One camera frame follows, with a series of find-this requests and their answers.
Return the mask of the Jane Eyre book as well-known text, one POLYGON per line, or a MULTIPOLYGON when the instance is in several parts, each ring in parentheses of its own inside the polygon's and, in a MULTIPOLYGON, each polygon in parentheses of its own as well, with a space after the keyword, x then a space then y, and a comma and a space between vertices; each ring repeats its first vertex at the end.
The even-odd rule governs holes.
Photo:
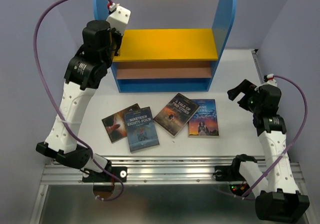
POLYGON ((215 138, 219 136, 215 99, 194 99, 199 109, 188 122, 188 136, 192 138, 215 138))

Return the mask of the A Tale of Two Cities book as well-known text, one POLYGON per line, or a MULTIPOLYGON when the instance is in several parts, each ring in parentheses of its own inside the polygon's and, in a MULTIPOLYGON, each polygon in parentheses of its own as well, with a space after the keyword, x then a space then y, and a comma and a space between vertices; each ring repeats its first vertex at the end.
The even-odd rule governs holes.
POLYGON ((153 120, 175 138, 199 108, 198 103, 177 93, 153 120))

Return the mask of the Nineteen Eighty-Four book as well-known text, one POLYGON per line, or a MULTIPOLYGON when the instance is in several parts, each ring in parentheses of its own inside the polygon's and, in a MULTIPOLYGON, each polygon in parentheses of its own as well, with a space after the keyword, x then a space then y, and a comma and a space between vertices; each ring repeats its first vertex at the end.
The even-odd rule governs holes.
POLYGON ((144 107, 124 115, 128 146, 131 153, 160 145, 151 108, 144 107))

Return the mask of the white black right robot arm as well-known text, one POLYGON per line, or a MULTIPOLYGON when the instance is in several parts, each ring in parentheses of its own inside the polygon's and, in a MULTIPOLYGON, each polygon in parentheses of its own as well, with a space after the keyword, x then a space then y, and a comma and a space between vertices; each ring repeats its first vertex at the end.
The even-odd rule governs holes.
POLYGON ((256 159, 237 155, 230 166, 231 176, 246 181, 249 188, 241 198, 255 197, 255 213, 260 220, 295 224, 310 206, 309 197, 301 194, 293 177, 286 144, 287 128, 278 114, 282 92, 272 75, 257 86, 244 79, 227 91, 233 101, 240 93, 238 105, 253 114, 253 125, 263 149, 266 171, 261 172, 256 159))

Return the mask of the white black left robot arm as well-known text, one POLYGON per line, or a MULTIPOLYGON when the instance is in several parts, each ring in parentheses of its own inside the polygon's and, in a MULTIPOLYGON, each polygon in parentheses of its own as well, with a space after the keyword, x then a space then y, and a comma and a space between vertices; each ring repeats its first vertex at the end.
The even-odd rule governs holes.
POLYGON ((122 36, 105 20, 92 20, 82 31, 83 44, 69 61, 63 94, 53 127, 36 151, 86 174, 86 182, 110 182, 112 163, 80 145, 75 137, 101 80, 111 67, 122 36))

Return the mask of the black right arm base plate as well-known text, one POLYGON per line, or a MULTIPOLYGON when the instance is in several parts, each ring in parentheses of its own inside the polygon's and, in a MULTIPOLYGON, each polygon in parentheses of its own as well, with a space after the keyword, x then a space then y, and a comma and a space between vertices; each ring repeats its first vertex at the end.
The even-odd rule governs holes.
POLYGON ((231 165, 216 165, 213 176, 217 182, 235 182, 242 181, 243 178, 233 171, 231 165))

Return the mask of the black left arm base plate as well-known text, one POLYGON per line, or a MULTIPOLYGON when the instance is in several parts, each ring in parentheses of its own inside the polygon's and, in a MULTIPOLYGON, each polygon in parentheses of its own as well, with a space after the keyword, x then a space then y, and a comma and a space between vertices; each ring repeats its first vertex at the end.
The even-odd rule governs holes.
POLYGON ((95 172, 93 170, 85 169, 82 173, 83 183, 123 183, 127 181, 128 168, 126 166, 113 166, 109 172, 118 179, 106 174, 105 172, 95 172))

